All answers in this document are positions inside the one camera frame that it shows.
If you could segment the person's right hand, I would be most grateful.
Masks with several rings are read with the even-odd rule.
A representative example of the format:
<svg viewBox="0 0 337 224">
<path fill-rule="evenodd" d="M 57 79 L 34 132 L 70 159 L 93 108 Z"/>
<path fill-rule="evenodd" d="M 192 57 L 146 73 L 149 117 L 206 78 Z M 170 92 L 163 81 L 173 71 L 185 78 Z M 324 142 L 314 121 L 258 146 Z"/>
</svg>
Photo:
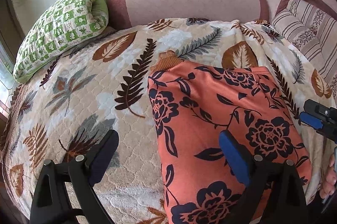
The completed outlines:
<svg viewBox="0 0 337 224">
<path fill-rule="evenodd" d="M 335 156 L 332 154 L 329 159 L 329 165 L 320 187 L 319 195 L 322 199 L 331 196 L 335 191 L 336 172 L 334 170 Z"/>
</svg>

